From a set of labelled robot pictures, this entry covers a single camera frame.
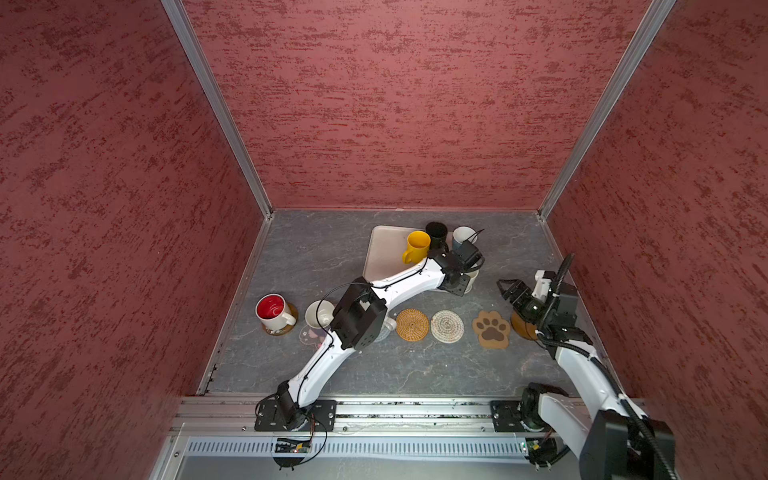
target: wooden coaster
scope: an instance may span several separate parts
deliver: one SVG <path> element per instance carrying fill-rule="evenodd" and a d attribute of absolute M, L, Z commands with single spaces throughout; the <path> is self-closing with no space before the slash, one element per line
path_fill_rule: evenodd
<path fill-rule="evenodd" d="M 296 323 L 299 322 L 299 310 L 296 309 L 296 307 L 292 303 L 288 303 L 288 311 L 291 315 L 293 315 L 293 318 L 296 319 Z M 261 329 L 264 330 L 268 335 L 271 336 L 281 336 L 285 335 L 286 333 L 293 330 L 294 325 L 285 325 L 283 328 L 279 330 L 270 330 L 267 329 L 264 324 L 261 324 Z"/>
<path fill-rule="evenodd" d="M 484 349 L 505 349 L 509 346 L 511 328 L 499 312 L 482 310 L 472 320 L 472 329 L 478 334 L 480 346 Z"/>

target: table surface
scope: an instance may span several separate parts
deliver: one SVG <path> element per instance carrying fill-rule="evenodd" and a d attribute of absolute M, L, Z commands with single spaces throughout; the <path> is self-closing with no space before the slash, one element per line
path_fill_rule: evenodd
<path fill-rule="evenodd" d="M 518 396 L 529 382 L 576 393 L 565 372 L 533 342 L 513 334 L 507 349 L 483 349 L 472 330 L 471 321 L 481 310 L 510 318 L 512 307 L 502 299 L 496 280 L 522 279 L 532 286 L 536 270 L 557 269 L 534 214 L 300 210 L 276 213 L 209 390 L 269 393 L 295 376 L 321 340 L 313 338 L 304 311 L 333 287 L 362 274 L 373 227 L 421 228 L 430 221 L 441 221 L 450 230 L 461 225 L 484 229 L 476 245 L 485 265 L 466 296 L 425 292 L 396 311 L 415 308 L 431 318 L 439 310 L 452 310 L 465 324 L 464 336 L 444 344 L 430 333 L 410 343 L 393 332 L 350 356 L 323 395 Z M 343 292 L 337 290 L 329 300 L 335 304 Z M 267 335 L 256 318 L 256 303 L 268 293 L 283 295 L 300 312 L 296 327 L 284 336 Z"/>

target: black cable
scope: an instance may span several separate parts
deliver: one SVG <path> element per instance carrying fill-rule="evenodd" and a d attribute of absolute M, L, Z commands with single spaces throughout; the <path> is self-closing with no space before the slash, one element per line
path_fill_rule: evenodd
<path fill-rule="evenodd" d="M 654 437 L 654 434 L 650 431 L 648 428 L 648 425 L 645 425 L 645 422 L 640 418 L 640 416 L 637 414 L 637 412 L 634 411 L 632 408 L 632 405 L 626 400 L 621 398 L 622 396 L 626 397 L 626 394 L 621 391 L 621 387 L 619 386 L 618 382 L 614 379 L 613 375 L 611 375 L 611 372 L 608 370 L 608 367 L 605 366 L 597 357 L 591 356 L 590 353 L 582 349 L 580 347 L 577 347 L 576 345 L 571 345 L 570 343 L 565 342 L 558 342 L 556 340 L 550 340 L 546 337 L 544 337 L 544 334 L 539 332 L 539 339 L 542 343 L 549 346 L 557 346 L 564 349 L 573 350 L 576 353 L 579 353 L 589 359 L 589 361 L 595 365 L 598 370 L 605 376 L 605 379 L 608 381 L 608 383 L 611 385 L 611 388 L 614 390 L 614 393 L 616 396 L 619 397 L 619 403 L 622 407 L 624 407 L 624 410 L 626 410 L 627 415 L 629 416 L 629 419 L 632 421 L 632 423 L 635 424 L 635 426 L 640 430 L 640 433 L 643 437 L 645 437 L 646 442 L 648 442 L 648 445 L 650 445 L 650 448 L 654 451 L 654 454 L 657 456 L 659 461 L 661 462 L 662 466 L 664 467 L 664 470 L 667 472 L 667 476 L 670 478 L 670 480 L 677 480 L 677 473 L 675 473 L 674 468 L 672 467 L 672 464 L 667 460 L 667 457 L 664 456 L 664 453 L 661 451 L 661 447 L 659 446 L 658 442 L 656 441 L 656 437 Z"/>
<path fill-rule="evenodd" d="M 330 336 L 330 333 L 328 333 L 328 330 L 326 330 L 326 327 L 324 327 L 323 324 L 320 323 L 320 318 L 319 318 L 320 317 L 320 306 L 323 305 L 323 302 L 326 301 L 326 298 L 328 298 L 328 296 L 331 293 L 337 291 L 339 288 L 342 288 L 344 286 L 350 286 L 350 285 L 366 285 L 366 286 L 371 286 L 370 283 L 366 283 L 366 282 L 348 282 L 348 283 L 343 283 L 342 285 L 339 285 L 339 286 L 334 287 L 333 289 L 331 289 L 317 303 L 317 310 L 315 310 L 315 318 L 317 319 L 317 324 L 320 325 L 320 328 L 323 329 L 323 332 L 326 333 L 326 336 Z M 331 343 L 329 343 L 328 346 L 326 347 L 325 351 L 323 351 L 323 353 L 321 353 L 320 356 L 317 357 L 317 360 L 315 360 L 315 362 L 312 364 L 310 369 L 306 371 L 306 374 L 304 374 L 304 378 L 301 379 L 301 383 L 299 384 L 299 389 L 296 391 L 296 400 L 294 401 L 297 405 L 299 404 L 299 395 L 301 395 L 301 387 L 304 386 L 304 381 L 310 375 L 310 372 L 312 372 L 312 369 L 315 368 L 315 365 L 317 365 L 317 363 L 320 361 L 320 359 L 322 359 L 326 355 L 326 353 L 328 353 L 328 350 L 330 350 L 333 347 L 333 337 L 331 336 L 330 339 L 331 339 Z"/>
<path fill-rule="evenodd" d="M 570 452 L 570 451 L 571 451 L 571 448 L 568 447 L 568 445 L 566 445 L 565 447 L 563 447 L 563 449 L 560 452 L 558 452 L 557 455 L 554 456 L 554 458 L 551 461 L 546 462 L 546 463 L 534 463 L 534 465 L 537 465 L 539 467 L 549 467 L 549 466 L 552 466 L 555 463 L 557 463 L 560 460 L 562 460 L 562 458 L 565 457 L 565 455 L 568 452 Z"/>
<path fill-rule="evenodd" d="M 563 259 L 563 263 L 560 264 L 558 273 L 554 276 L 554 281 L 551 284 L 552 295 L 549 297 L 549 301 L 544 308 L 544 314 L 541 315 L 541 317 L 539 317 L 538 321 L 536 322 L 536 330 L 541 330 L 544 327 L 544 322 L 546 321 L 547 316 L 549 316 L 552 307 L 554 307 L 554 303 L 558 301 L 558 297 L 560 296 L 560 288 L 563 284 L 563 280 L 565 280 L 565 274 L 568 273 L 568 269 L 571 268 L 571 263 L 574 261 L 574 256 L 575 255 L 572 252 L 569 253 Z"/>
<path fill-rule="evenodd" d="M 378 289 L 384 289 L 384 290 L 386 290 L 386 289 L 390 288 L 392 285 L 394 285 L 394 284 L 396 284 L 396 283 L 400 283 L 400 282 L 402 282 L 403 280 L 407 280 L 407 279 L 411 278 L 412 276 L 415 276 L 415 275 L 419 275 L 419 274 L 420 274 L 420 273 L 421 273 L 421 272 L 424 270 L 424 267 L 426 267 L 426 266 L 427 266 L 427 262 L 428 262 L 428 261 L 429 261 L 429 258 L 425 258 L 425 259 L 424 259 L 424 265 L 422 265 L 422 267 L 421 267 L 421 268 L 420 268 L 418 271 L 416 271 L 416 272 L 414 272 L 414 273 L 411 273 L 411 274 L 410 274 L 410 275 L 408 275 L 408 276 L 404 276 L 403 278 L 401 278 L 401 279 L 399 279 L 399 280 L 395 280 L 395 281 L 394 281 L 394 282 L 392 282 L 392 283 L 387 283 L 387 284 L 386 284 L 386 285 L 384 285 L 384 286 L 373 286 L 373 285 L 371 284 L 371 288 L 378 288 Z"/>
<path fill-rule="evenodd" d="M 259 407 L 261 406 L 261 402 L 263 402 L 264 400 L 273 399 L 276 396 L 277 396 L 277 393 L 275 392 L 272 395 L 265 396 L 264 398 L 262 398 L 261 400 L 256 402 L 256 406 L 253 408 L 253 414 L 256 416 L 256 419 L 253 420 L 253 430 L 254 431 L 256 431 L 256 422 L 259 419 Z"/>
<path fill-rule="evenodd" d="M 482 232 L 483 230 L 485 230 L 485 228 L 481 228 L 480 230 L 478 230 L 478 231 L 474 232 L 472 235 L 470 235 L 470 236 L 469 236 L 469 238 L 468 238 L 467 240 L 469 240 L 470 242 L 472 242 L 472 239 L 473 239 L 473 238 L 477 238 L 477 236 L 478 236 L 478 235 L 480 234 L 480 232 Z"/>
<path fill-rule="evenodd" d="M 301 463 L 294 465 L 295 467 L 298 467 L 299 465 L 304 465 L 305 463 L 309 463 L 311 460 L 314 460 L 315 457 L 320 455 L 320 453 L 326 447 L 326 443 L 328 442 L 328 428 L 326 428 L 326 426 L 320 420 L 316 419 L 315 415 L 312 415 L 312 421 L 319 424 L 321 427 L 323 427 L 323 430 L 325 430 L 326 432 L 326 437 L 323 439 L 323 444 L 320 446 L 320 449 L 315 453 L 315 455 L 312 455 L 312 457 L 308 458 L 307 460 L 304 460 Z"/>

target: red mug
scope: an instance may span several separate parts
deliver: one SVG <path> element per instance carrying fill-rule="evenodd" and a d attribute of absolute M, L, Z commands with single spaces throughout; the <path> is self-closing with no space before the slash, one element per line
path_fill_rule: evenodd
<path fill-rule="evenodd" d="M 288 325 L 296 325 L 296 317 L 290 314 L 288 302 L 282 295 L 270 293 L 256 304 L 256 316 L 266 329 L 277 332 Z"/>

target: woven coaster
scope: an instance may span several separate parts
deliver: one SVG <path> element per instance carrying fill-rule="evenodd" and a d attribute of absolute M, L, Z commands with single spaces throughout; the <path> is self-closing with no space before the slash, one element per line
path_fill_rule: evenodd
<path fill-rule="evenodd" d="M 427 315 L 416 309 L 408 308 L 397 316 L 397 334 L 409 342 L 423 340 L 429 332 Z"/>
<path fill-rule="evenodd" d="M 451 310 L 440 310 L 432 317 L 432 335 L 443 343 L 458 342 L 464 335 L 462 318 Z"/>

